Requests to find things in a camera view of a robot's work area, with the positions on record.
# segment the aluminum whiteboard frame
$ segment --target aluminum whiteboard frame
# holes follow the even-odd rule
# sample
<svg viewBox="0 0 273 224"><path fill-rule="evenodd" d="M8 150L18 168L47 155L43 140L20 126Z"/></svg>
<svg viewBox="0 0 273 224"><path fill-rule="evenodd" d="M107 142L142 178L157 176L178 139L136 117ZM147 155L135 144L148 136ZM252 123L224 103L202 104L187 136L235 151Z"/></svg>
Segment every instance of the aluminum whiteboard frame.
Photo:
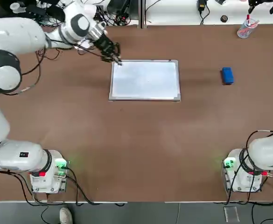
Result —
<svg viewBox="0 0 273 224"><path fill-rule="evenodd" d="M114 74L114 66L115 62L112 62L112 75L111 75L111 83L109 90L109 100L117 101L117 100L147 100L147 101L180 101L181 100L181 91L180 91L180 78L179 78L179 63L177 60L122 60L122 62L172 62L175 63L175 72L176 72L176 80L177 80L177 97L173 99L150 99L150 98L135 98L135 97L113 97L113 74Z"/></svg>

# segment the blue eraser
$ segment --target blue eraser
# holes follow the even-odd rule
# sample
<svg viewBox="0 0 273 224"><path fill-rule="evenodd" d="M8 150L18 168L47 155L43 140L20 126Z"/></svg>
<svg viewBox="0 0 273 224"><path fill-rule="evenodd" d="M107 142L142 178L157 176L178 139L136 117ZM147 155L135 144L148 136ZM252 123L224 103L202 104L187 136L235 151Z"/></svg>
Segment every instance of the blue eraser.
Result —
<svg viewBox="0 0 273 224"><path fill-rule="evenodd" d="M222 68L222 80L225 85L230 85L234 83L234 76L230 67Z"/></svg>

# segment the whiteboard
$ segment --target whiteboard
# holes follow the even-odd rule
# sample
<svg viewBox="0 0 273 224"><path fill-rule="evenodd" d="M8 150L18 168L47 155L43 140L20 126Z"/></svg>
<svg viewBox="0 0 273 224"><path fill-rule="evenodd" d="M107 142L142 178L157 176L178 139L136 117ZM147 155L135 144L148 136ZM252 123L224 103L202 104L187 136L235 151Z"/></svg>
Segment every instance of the whiteboard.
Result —
<svg viewBox="0 0 273 224"><path fill-rule="evenodd" d="M178 61L123 60L112 63L110 100L180 101Z"/></svg>

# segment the plastic cup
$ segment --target plastic cup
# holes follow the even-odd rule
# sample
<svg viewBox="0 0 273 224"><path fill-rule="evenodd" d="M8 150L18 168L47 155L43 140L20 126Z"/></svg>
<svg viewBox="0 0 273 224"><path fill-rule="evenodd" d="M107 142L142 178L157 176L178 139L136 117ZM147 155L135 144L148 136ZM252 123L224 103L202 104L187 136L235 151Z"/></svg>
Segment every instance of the plastic cup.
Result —
<svg viewBox="0 0 273 224"><path fill-rule="evenodd" d="M240 29L237 31L237 35L240 38L247 38L254 31L254 29L258 26L258 23L253 20L245 20L241 25Z"/></svg>

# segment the gray floor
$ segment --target gray floor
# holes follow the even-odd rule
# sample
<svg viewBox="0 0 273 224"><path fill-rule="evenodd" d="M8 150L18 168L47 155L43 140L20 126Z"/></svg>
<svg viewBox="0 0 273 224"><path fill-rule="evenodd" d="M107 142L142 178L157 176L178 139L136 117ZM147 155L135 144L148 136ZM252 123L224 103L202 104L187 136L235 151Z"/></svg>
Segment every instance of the gray floor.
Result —
<svg viewBox="0 0 273 224"><path fill-rule="evenodd" d="M75 224L175 224L177 203L128 203L124 207L113 204L69 204ZM251 224L251 205L237 205L240 223ZM59 222L60 206L50 206L44 219L50 224ZM26 203L0 203L0 224L42 224L40 217L44 207L31 207ZM254 210L255 224L273 218L272 207ZM182 203L178 224L224 224L222 205L213 203Z"/></svg>

